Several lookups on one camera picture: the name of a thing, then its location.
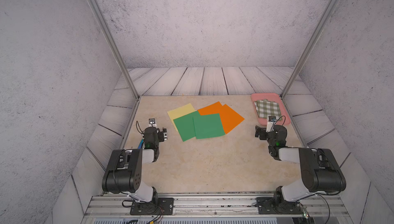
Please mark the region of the green paper sheet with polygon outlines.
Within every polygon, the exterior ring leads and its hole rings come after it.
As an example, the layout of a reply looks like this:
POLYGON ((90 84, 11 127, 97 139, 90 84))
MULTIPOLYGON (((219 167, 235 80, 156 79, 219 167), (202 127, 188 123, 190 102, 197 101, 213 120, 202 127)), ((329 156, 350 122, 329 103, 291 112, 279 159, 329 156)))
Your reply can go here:
POLYGON ((225 131, 220 114, 201 115, 193 118, 196 139, 221 137, 225 131))
POLYGON ((174 120, 174 124, 178 130, 178 133, 182 141, 187 141, 196 136, 194 118, 199 116, 200 116, 199 112, 194 111, 192 113, 181 116, 174 120))

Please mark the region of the yellow paper sheet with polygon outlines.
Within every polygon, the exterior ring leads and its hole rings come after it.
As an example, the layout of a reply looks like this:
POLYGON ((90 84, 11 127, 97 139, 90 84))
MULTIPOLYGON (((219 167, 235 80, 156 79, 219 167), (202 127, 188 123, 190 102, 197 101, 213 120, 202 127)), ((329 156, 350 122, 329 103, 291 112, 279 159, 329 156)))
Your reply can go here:
POLYGON ((175 130, 178 131, 178 129, 174 123, 174 120, 177 118, 180 118, 182 116, 185 116, 187 114, 193 113, 195 111, 196 111, 195 108, 192 106, 192 104, 189 103, 189 104, 179 107, 177 109, 168 111, 167 114, 168 114, 170 121, 172 122, 175 130))

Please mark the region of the orange paper sheet front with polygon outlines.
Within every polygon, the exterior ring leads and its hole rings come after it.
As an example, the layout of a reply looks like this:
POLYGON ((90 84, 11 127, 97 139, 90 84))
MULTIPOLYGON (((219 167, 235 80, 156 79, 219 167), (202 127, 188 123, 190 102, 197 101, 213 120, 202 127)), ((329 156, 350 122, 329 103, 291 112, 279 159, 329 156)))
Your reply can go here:
POLYGON ((225 134, 244 121, 244 118, 228 105, 223 105, 219 114, 225 134))

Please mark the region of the orange paper sheet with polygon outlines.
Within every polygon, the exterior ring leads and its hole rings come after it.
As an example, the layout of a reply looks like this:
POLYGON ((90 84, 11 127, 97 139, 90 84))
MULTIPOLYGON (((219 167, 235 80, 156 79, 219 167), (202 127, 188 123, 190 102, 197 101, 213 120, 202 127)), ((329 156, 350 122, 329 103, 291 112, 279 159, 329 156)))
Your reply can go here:
POLYGON ((244 118, 228 105, 223 105, 219 114, 225 134, 244 121, 244 118))
POLYGON ((198 109, 200 115, 219 114, 222 109, 222 104, 218 101, 204 108, 198 109))

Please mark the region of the green paper sheet front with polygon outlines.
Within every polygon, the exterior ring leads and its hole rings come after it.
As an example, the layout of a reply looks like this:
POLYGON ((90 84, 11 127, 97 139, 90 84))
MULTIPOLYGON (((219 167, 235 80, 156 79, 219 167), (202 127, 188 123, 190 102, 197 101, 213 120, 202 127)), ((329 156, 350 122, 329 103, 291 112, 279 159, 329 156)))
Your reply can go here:
POLYGON ((196 139, 221 137, 225 131, 220 114, 201 115, 193 118, 196 139))

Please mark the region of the orange paper sheet back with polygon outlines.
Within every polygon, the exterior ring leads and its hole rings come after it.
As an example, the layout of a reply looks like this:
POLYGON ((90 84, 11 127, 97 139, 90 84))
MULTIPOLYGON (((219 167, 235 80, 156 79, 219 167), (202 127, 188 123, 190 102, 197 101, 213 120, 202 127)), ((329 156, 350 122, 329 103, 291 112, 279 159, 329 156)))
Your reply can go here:
POLYGON ((222 109, 222 104, 218 101, 204 108, 198 109, 200 115, 219 114, 222 109))

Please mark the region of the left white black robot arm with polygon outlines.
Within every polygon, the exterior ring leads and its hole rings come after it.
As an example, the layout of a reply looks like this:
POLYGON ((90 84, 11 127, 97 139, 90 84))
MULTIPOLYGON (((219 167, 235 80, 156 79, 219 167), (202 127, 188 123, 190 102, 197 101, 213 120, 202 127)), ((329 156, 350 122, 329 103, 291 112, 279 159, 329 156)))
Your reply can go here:
POLYGON ((150 126, 143 132, 145 147, 114 150, 102 179, 103 191, 125 194, 136 202, 158 203, 157 190, 142 180, 142 165, 158 160, 159 145, 165 140, 166 128, 150 126))

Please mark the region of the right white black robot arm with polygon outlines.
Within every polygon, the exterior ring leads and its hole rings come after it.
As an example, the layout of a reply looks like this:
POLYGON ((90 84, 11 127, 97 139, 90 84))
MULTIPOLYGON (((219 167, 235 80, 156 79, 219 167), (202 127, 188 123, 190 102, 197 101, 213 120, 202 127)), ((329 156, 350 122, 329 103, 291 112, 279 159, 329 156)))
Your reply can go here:
POLYGON ((337 195, 346 189, 346 179, 330 149, 295 148, 286 145, 287 129, 255 127, 255 137, 268 142, 273 159, 297 163, 301 178, 276 189, 270 203, 276 208, 290 208, 312 195, 337 195))

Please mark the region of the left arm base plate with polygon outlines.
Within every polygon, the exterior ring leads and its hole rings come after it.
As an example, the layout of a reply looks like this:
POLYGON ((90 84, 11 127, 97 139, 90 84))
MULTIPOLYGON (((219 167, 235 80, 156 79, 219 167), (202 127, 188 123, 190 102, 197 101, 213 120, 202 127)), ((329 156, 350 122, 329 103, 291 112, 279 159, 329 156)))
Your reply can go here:
POLYGON ((130 207, 130 215, 172 215, 174 198, 159 197, 157 202, 133 202, 130 207))

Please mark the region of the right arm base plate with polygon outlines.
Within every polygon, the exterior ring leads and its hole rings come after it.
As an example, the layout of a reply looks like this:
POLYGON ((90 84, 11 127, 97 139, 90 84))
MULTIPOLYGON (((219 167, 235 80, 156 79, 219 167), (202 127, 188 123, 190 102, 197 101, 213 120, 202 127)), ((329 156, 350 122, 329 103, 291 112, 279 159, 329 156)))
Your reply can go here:
POLYGON ((303 209, 298 202, 288 202, 274 197, 257 197, 255 206, 259 214, 303 215, 303 209))

